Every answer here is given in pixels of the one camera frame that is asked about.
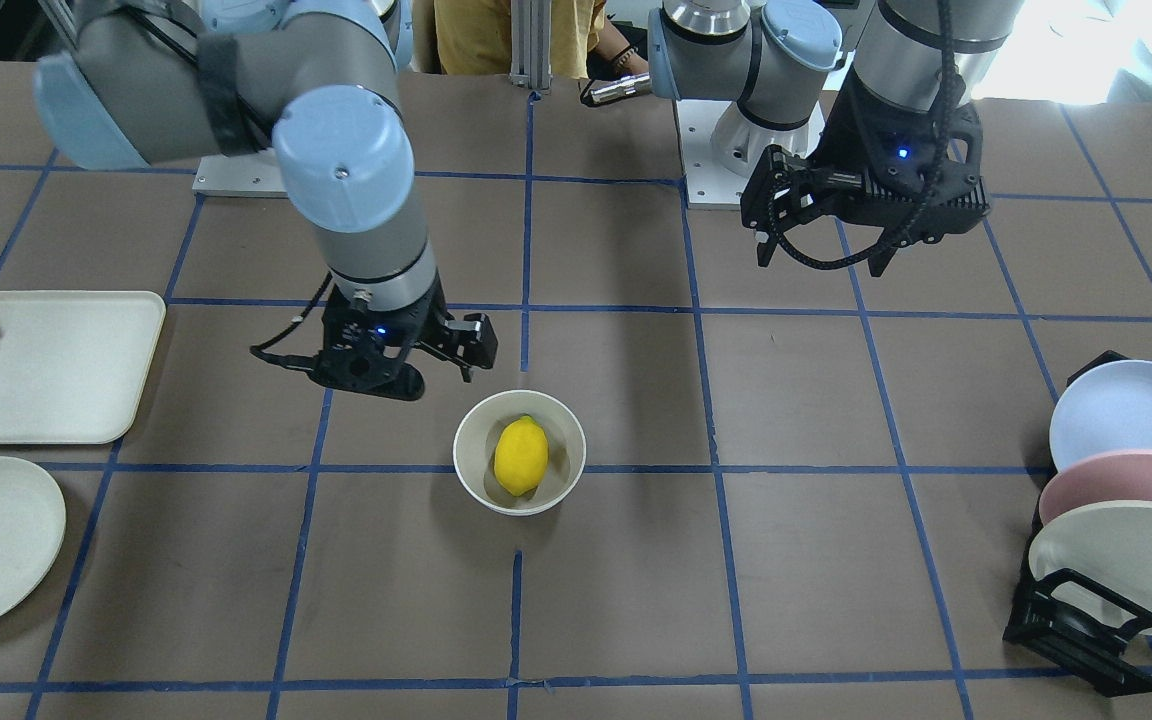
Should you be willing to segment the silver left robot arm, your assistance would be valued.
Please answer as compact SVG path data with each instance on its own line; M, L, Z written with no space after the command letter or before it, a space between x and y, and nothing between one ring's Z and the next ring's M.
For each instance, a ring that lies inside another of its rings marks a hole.
M990 214L973 86L1020 1L664 1L653 94L675 101L692 184L809 268L972 232Z

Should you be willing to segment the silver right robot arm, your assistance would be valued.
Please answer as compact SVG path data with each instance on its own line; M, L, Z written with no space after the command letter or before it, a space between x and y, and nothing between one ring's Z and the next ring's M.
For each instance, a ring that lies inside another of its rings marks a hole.
M445 304L415 183L399 73L407 1L79 1L68 50L37 61L33 96L58 150L88 170L270 151L314 227L323 346L256 359L325 388L415 401L420 350L471 381L492 369L488 314Z

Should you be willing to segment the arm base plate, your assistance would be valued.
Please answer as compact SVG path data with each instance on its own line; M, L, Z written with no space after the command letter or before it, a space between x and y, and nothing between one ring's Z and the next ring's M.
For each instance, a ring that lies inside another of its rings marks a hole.
M192 190L230 199L287 199L282 169L271 149L247 156L206 156L195 172Z
M691 209L740 209L741 195L765 147L776 145L804 159L817 149L826 127L819 103L804 124L788 131L755 124L735 103L681 100L675 109Z

